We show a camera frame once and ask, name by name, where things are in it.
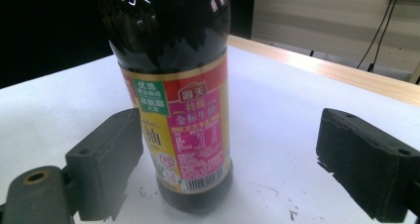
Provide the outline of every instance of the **dark glass bottle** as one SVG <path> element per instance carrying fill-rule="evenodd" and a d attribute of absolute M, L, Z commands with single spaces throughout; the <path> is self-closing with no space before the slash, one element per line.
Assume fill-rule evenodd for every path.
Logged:
<path fill-rule="evenodd" d="M 229 0 L 100 0 L 100 11 L 141 111 L 161 196 L 181 211 L 212 210 L 233 180 Z"/>

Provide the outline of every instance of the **wall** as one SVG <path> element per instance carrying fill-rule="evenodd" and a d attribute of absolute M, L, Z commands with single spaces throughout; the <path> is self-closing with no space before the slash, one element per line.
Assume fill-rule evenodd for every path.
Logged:
<path fill-rule="evenodd" d="M 362 59 L 388 0 L 256 0 L 253 40 Z M 372 62 L 377 44 L 366 61 Z M 414 71 L 420 62 L 420 1 L 400 0 L 376 64 Z"/>

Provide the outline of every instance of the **white surface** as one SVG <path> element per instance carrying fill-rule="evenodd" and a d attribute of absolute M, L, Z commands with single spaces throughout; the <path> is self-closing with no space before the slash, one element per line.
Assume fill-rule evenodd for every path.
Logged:
<path fill-rule="evenodd" d="M 375 223 L 317 165 L 326 107 L 353 113 L 420 150 L 418 107 L 235 48 L 229 48 L 229 84 L 235 170 L 223 204 L 198 217 L 170 208 L 145 151 L 117 223 Z M 0 90 L 0 202 L 17 175 L 64 167 L 70 148 L 128 108 L 113 56 Z M 412 214 L 406 223 L 414 223 Z"/>

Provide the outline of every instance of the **bottle label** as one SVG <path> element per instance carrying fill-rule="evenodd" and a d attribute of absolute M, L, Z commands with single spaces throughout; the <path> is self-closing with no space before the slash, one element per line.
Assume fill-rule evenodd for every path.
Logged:
<path fill-rule="evenodd" d="M 122 71 L 161 183 L 179 193 L 217 185 L 231 165 L 226 54 L 180 73 Z"/>

